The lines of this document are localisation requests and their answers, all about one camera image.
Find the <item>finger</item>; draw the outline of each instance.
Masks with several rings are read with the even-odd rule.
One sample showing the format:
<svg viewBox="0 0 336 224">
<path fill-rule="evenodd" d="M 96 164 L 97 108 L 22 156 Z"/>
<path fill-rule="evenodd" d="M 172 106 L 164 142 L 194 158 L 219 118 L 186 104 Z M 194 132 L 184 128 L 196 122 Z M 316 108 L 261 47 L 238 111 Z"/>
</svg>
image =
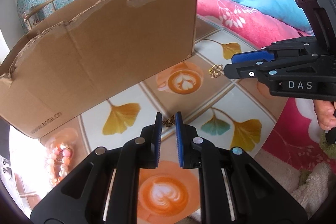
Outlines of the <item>finger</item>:
<svg viewBox="0 0 336 224">
<path fill-rule="evenodd" d="M 325 126 L 321 123 L 319 123 L 319 126 L 320 126 L 320 128 L 322 128 L 322 130 L 331 130 L 331 127 L 327 127 L 327 126 Z"/>
<path fill-rule="evenodd" d="M 333 115 L 317 115 L 317 120 L 320 126 L 322 125 L 328 128 L 336 127 L 336 118 Z"/>
<path fill-rule="evenodd" d="M 335 107 L 329 101 L 313 100 L 316 114 L 334 114 Z"/>
</svg>

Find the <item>metal screw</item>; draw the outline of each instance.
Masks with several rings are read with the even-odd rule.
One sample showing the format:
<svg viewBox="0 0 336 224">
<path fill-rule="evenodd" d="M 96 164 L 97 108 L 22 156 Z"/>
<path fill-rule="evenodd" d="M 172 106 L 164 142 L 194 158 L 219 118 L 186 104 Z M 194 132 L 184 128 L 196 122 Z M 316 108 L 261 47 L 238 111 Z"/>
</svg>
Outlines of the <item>metal screw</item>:
<svg viewBox="0 0 336 224">
<path fill-rule="evenodd" d="M 200 144 L 200 143 L 203 142 L 203 139 L 201 137 L 195 137 L 195 138 L 193 138 L 193 142 L 197 143 L 197 144 Z"/>
<path fill-rule="evenodd" d="M 243 150 L 240 147 L 234 147 L 232 149 L 232 153 L 235 155 L 241 155 L 243 153 Z"/>
<path fill-rule="evenodd" d="M 103 155 L 106 152 L 106 148 L 102 146 L 97 147 L 94 152 L 96 153 L 96 155 Z"/>
<path fill-rule="evenodd" d="M 142 137 L 137 137 L 135 139 L 136 144 L 143 144 L 145 141 L 146 141 L 145 138 L 142 138 Z"/>
</svg>

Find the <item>coffee cup print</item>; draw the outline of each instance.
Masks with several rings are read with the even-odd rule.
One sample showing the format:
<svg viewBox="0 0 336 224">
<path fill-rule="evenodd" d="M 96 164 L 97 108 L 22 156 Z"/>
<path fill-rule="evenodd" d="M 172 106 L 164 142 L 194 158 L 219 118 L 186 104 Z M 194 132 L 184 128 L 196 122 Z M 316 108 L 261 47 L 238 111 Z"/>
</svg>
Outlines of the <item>coffee cup print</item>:
<svg viewBox="0 0 336 224">
<path fill-rule="evenodd" d="M 176 94 L 191 94 L 201 87 L 203 72 L 194 63 L 184 61 L 156 75 L 157 89 Z"/>
<path fill-rule="evenodd" d="M 199 208 L 198 179 L 172 161 L 160 161 L 155 170 L 141 169 L 138 217 L 152 224 L 171 224 Z"/>
</svg>

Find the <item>cardboard box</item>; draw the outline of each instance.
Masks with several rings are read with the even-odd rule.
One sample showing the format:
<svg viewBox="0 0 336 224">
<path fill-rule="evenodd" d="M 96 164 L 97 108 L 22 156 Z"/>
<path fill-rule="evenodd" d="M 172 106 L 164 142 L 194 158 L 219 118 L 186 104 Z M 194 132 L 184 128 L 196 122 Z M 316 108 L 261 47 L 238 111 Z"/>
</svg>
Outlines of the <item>cardboard box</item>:
<svg viewBox="0 0 336 224">
<path fill-rule="evenodd" d="M 75 0 L 22 37 L 0 66 L 0 115 L 40 138 L 189 58 L 197 0 Z"/>
</svg>

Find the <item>pink blanket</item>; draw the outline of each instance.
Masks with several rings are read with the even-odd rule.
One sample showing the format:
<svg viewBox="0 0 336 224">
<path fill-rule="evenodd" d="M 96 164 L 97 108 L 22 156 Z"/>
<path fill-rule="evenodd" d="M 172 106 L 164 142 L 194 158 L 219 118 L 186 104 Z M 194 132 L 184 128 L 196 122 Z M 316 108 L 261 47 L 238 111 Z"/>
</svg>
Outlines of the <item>pink blanket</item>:
<svg viewBox="0 0 336 224">
<path fill-rule="evenodd" d="M 259 48 L 274 41 L 300 37 L 299 33 L 307 36 L 273 17 L 232 0 L 198 0 L 197 13 L 226 26 Z"/>
<path fill-rule="evenodd" d="M 232 0 L 198 0 L 197 13 L 222 24 L 259 48 L 274 41 L 299 37 L 299 33 L 307 36 Z M 298 170 L 312 170 L 317 163 L 326 161 L 336 172 L 336 161 L 329 159 L 319 147 L 320 133 L 312 100 L 289 98 L 262 148 Z"/>
</svg>

